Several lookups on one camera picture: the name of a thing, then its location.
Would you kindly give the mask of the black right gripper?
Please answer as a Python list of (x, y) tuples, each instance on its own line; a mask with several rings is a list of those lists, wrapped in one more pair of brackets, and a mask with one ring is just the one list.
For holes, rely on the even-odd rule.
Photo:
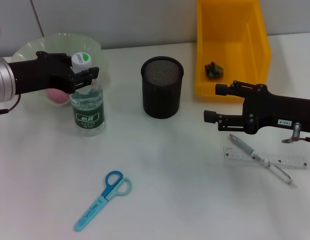
[(217, 123), (219, 131), (238, 131), (253, 135), (263, 127), (291, 130), (295, 123), (299, 123), (303, 132), (310, 133), (310, 99), (275, 95), (264, 84), (236, 80), (230, 86), (216, 84), (215, 94), (245, 98), (242, 115), (204, 111), (204, 121)]

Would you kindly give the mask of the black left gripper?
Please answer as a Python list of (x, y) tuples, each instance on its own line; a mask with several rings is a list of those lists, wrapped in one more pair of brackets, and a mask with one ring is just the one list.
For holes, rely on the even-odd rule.
[(72, 60), (66, 53), (37, 51), (36, 55), (34, 60), (9, 63), (17, 95), (45, 89), (58, 89), (72, 94), (75, 90), (91, 85), (99, 74), (98, 67), (82, 71), (74, 67), (71, 69)]

